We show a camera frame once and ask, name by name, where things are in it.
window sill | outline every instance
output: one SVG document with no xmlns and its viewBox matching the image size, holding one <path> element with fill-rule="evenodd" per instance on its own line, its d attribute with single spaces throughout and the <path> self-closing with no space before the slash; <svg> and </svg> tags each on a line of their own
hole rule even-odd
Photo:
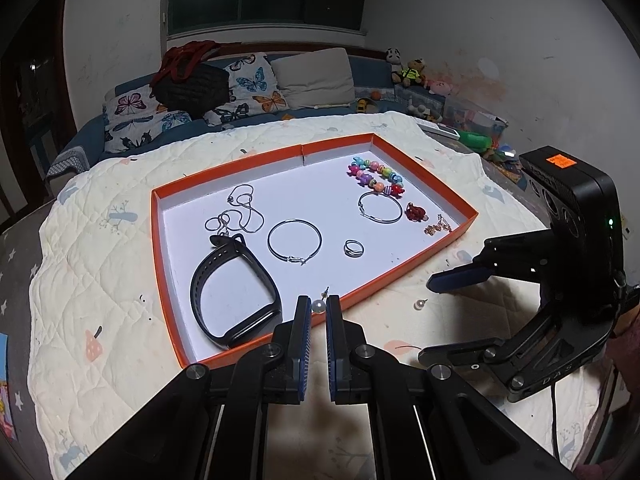
<svg viewBox="0 0 640 480">
<path fill-rule="evenodd" d="M 167 40 L 179 40 L 189 36 L 199 36 L 201 34 L 210 34 L 212 32 L 225 32 L 230 30 L 247 30 L 249 28 L 298 28 L 306 30 L 324 30 L 327 32 L 339 32 L 341 34 L 351 34 L 353 36 L 364 37 L 367 34 L 360 30 L 351 30 L 350 28 L 327 27 L 324 25 L 308 25 L 306 23 L 236 23 L 233 25 L 220 25 L 217 27 L 198 28 L 185 32 L 177 32 L 167 37 Z"/>
</svg>

black fitness band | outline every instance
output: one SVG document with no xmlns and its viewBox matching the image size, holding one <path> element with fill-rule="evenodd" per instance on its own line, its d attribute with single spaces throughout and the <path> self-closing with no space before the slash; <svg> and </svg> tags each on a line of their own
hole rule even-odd
<svg viewBox="0 0 640 480">
<path fill-rule="evenodd" d="M 244 237 L 241 234 L 232 237 L 212 235 L 209 239 L 215 249 L 198 266 L 191 280 L 191 309 L 202 331 L 216 345 L 222 348 L 233 348 L 258 336 L 273 332 L 274 327 L 282 322 L 282 302 L 280 301 L 280 294 L 276 284 L 269 273 L 247 248 L 244 243 Z M 245 320 L 227 330 L 225 335 L 215 336 L 209 332 L 202 319 L 200 306 L 202 289 L 216 269 L 238 257 L 243 258 L 249 264 L 274 300 L 273 303 L 262 307 L 258 312 L 251 314 Z"/>
</svg>

orange sticker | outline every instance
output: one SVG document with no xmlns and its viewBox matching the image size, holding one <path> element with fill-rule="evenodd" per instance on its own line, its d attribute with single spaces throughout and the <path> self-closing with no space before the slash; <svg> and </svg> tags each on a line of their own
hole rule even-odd
<svg viewBox="0 0 640 480">
<path fill-rule="evenodd" d="M 569 166 L 577 164 L 575 160 L 571 160 L 570 158 L 567 158 L 564 155 L 560 155 L 560 154 L 552 156 L 548 158 L 546 161 L 551 162 L 552 164 L 555 164 L 558 168 L 562 168 L 563 170 L 564 168 L 568 168 Z"/>
</svg>

pink plush toy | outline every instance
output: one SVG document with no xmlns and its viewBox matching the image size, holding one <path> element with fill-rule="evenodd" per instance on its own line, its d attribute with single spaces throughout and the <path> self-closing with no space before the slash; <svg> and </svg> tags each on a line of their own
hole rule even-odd
<svg viewBox="0 0 640 480">
<path fill-rule="evenodd" d="M 449 83 L 445 83 L 444 81 L 433 81 L 428 80 L 427 86 L 429 87 L 430 94 L 437 94 L 442 96 L 447 96 L 453 90 L 453 85 Z"/>
</svg>

beige cushion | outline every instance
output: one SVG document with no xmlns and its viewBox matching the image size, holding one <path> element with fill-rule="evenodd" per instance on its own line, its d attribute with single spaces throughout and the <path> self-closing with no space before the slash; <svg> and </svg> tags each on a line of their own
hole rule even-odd
<svg viewBox="0 0 640 480">
<path fill-rule="evenodd" d="M 355 101 L 349 56 L 343 48 L 307 52 L 271 62 L 290 108 L 344 106 Z"/>
</svg>

